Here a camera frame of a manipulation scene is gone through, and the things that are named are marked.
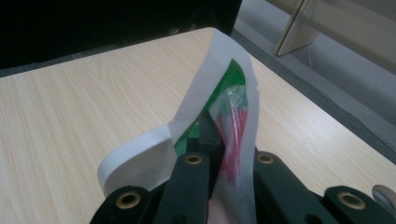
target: tabletop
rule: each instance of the tabletop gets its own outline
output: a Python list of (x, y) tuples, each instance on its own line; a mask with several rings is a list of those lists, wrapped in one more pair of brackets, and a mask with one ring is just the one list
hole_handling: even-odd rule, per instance
[[(0, 78), (0, 222), (87, 223), (105, 197), (96, 172), (114, 148), (169, 122), (213, 29)], [(257, 148), (315, 193), (396, 190), (396, 166), (251, 57)]]

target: light wood surface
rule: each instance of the light wood surface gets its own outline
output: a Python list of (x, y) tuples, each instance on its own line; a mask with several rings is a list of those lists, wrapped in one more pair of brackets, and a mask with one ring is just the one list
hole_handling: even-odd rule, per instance
[[(104, 201), (96, 178), (115, 147), (176, 114), (212, 29), (0, 78), (0, 223), (87, 223)], [(396, 166), (252, 58), (257, 147), (309, 189), (396, 190)]]

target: table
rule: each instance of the table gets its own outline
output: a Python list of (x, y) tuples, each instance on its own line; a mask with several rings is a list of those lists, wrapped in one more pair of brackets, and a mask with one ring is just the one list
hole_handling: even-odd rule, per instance
[[(104, 201), (96, 178), (112, 149), (176, 114), (213, 29), (0, 78), (0, 222), (87, 223)], [(257, 147), (318, 194), (347, 185), (396, 190), (396, 166), (251, 57)]]

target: wooden table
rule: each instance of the wooden table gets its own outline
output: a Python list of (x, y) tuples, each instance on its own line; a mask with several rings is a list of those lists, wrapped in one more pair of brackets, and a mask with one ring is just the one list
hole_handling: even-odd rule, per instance
[[(176, 114), (212, 29), (0, 78), (0, 223), (87, 223), (112, 149)], [(257, 147), (318, 194), (396, 190), (396, 166), (251, 57), (261, 91)]]

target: floor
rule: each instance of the floor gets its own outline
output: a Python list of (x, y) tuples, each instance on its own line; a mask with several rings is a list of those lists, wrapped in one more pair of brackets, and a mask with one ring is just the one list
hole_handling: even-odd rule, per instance
[(232, 38), (396, 164), (395, 74), (326, 35), (308, 47), (275, 56), (289, 17), (266, 1), (244, 0)]

